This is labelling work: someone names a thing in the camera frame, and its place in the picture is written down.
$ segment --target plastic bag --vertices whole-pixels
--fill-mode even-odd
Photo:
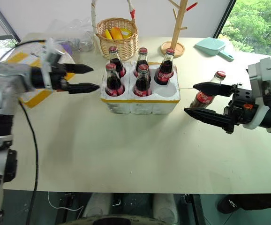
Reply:
[[[94,33],[89,17],[84,20],[74,19],[69,23],[55,19],[45,33],[55,38],[57,43],[69,45],[72,50],[88,52],[94,48]]]

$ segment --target styrofoam bottle holder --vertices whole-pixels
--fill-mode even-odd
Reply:
[[[170,78],[167,85],[159,85],[154,81],[155,71],[160,63],[149,63],[151,75],[151,92],[147,97],[139,97],[132,91],[136,83],[136,77],[133,73],[136,62],[123,62],[126,74],[121,78],[121,82],[125,86],[125,91],[118,97],[109,96],[105,92],[106,72],[102,80],[100,98],[108,105],[113,113],[122,114],[168,114],[180,101],[180,89],[177,80],[177,68],[174,65],[174,75]]]

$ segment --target red bottle cap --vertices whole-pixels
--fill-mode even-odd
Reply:
[[[116,69],[116,65],[113,63],[108,63],[105,67],[106,69]]]
[[[146,64],[141,64],[141,65],[139,66],[139,70],[145,71],[145,70],[147,70],[147,69],[148,69],[148,66],[147,66]]]
[[[108,51],[109,52],[116,52],[118,50],[117,46],[110,46]]]
[[[175,50],[173,48],[167,48],[166,52],[172,55],[175,53]]]
[[[223,77],[223,78],[226,77],[226,74],[225,74],[224,71],[217,71],[216,74],[217,74],[217,76],[219,76],[219,77]]]
[[[148,52],[147,48],[140,48],[139,49],[139,53],[147,53],[147,52]]]

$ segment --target table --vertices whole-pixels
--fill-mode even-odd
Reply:
[[[149,61],[161,61],[165,37],[140,38]],[[200,38],[180,38],[185,54],[178,68],[181,101],[168,115],[119,115],[108,111],[99,92],[55,92],[28,113],[39,148],[39,191],[247,194],[271,193],[271,134],[263,128],[235,127],[232,135],[189,117],[193,84],[227,74],[224,83],[249,87],[247,63],[266,56],[234,52],[234,62],[208,57],[192,46]],[[71,82],[101,83],[106,60],[77,52],[76,63],[95,71]],[[222,113],[230,98],[216,97],[210,109]],[[21,109],[14,119],[18,151],[16,178],[5,189],[32,190],[35,157],[32,136]]]

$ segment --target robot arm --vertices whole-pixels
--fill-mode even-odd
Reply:
[[[233,95],[223,115],[203,108],[185,108],[184,111],[197,120],[223,128],[229,134],[239,124],[247,129],[263,127],[271,133],[271,59],[250,65],[248,73],[252,90],[241,88],[240,83],[230,86],[204,82],[193,86],[208,95]]]
[[[0,222],[3,211],[3,183],[11,181],[16,172],[16,151],[11,150],[11,128],[18,98],[35,88],[49,88],[69,93],[88,93],[99,88],[92,83],[70,84],[67,72],[87,73],[93,69],[82,64],[59,64],[59,52],[46,51],[42,68],[26,64],[0,63]]]

